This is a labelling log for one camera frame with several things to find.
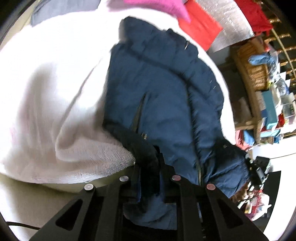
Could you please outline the grey garment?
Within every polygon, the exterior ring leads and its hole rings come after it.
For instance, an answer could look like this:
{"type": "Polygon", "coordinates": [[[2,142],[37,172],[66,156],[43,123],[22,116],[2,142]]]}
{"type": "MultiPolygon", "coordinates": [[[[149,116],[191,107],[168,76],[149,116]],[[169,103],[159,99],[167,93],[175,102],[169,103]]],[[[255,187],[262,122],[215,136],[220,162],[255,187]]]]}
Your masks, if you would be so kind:
{"type": "Polygon", "coordinates": [[[100,0],[44,0],[39,1],[31,15],[31,25],[35,26],[45,20],[59,15],[79,11],[93,11],[98,8],[100,0]]]}

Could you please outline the red cloth on headboard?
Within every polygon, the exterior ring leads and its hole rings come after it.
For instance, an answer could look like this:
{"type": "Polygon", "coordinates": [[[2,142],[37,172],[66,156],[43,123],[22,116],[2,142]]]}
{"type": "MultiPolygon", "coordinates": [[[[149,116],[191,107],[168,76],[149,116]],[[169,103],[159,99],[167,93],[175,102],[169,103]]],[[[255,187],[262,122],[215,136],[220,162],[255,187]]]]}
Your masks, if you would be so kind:
{"type": "Polygon", "coordinates": [[[248,20],[255,36],[259,36],[263,32],[269,35],[273,26],[258,3],[252,0],[235,0],[235,2],[248,20]]]}

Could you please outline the red pillow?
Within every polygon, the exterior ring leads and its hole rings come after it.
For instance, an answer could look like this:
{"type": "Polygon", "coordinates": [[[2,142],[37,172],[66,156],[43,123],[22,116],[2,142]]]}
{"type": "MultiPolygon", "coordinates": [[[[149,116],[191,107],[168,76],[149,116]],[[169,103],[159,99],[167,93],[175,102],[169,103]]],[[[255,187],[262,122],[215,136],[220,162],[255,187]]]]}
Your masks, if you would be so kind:
{"type": "Polygon", "coordinates": [[[179,27],[208,51],[223,27],[195,1],[187,1],[185,8],[191,21],[178,18],[179,27]]]}

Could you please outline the white fleece blanket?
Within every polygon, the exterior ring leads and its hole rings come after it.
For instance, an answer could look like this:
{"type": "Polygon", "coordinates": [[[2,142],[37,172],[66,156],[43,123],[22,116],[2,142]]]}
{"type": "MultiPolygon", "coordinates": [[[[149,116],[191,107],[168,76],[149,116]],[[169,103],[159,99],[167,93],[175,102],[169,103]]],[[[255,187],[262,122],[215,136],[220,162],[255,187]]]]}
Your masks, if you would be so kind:
{"type": "Polygon", "coordinates": [[[181,34],[177,20],[150,9],[107,7],[26,26],[1,50],[1,173],[38,184],[115,176],[130,152],[93,122],[120,21],[134,16],[181,34]]]}

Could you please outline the silver quilted foil mat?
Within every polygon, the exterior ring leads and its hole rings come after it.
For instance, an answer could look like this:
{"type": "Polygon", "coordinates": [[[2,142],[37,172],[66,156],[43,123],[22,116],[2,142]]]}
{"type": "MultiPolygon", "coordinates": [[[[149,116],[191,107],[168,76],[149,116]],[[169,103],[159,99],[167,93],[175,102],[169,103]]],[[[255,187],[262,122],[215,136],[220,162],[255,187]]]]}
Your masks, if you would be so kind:
{"type": "Polygon", "coordinates": [[[199,0],[197,3],[223,27],[210,52],[220,51],[254,36],[251,25],[234,0],[199,0]]]}

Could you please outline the navy blue padded jacket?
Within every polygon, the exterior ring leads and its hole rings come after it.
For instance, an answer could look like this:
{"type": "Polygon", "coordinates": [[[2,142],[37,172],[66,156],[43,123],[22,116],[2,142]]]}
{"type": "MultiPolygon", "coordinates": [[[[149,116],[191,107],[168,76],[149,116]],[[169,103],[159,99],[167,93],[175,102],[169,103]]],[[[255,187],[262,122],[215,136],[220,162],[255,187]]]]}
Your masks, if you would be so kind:
{"type": "Polygon", "coordinates": [[[196,46],[173,30],[133,17],[120,23],[112,48],[104,127],[142,165],[144,187],[126,213],[136,225],[175,230],[177,211],[164,202],[155,147],[193,184],[214,184],[227,197],[249,179],[245,152],[226,140],[224,96],[196,46]]]}

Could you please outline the magenta pillow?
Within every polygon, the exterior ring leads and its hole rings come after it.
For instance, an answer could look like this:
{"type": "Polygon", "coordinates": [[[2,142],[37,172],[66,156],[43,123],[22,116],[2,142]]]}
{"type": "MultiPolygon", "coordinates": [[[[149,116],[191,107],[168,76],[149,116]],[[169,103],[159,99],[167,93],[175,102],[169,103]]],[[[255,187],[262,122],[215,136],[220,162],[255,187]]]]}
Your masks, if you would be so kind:
{"type": "Polygon", "coordinates": [[[133,6],[145,6],[158,11],[165,12],[177,18],[182,18],[188,23],[191,22],[190,16],[183,1],[179,0],[126,0],[126,4],[133,6]]]}

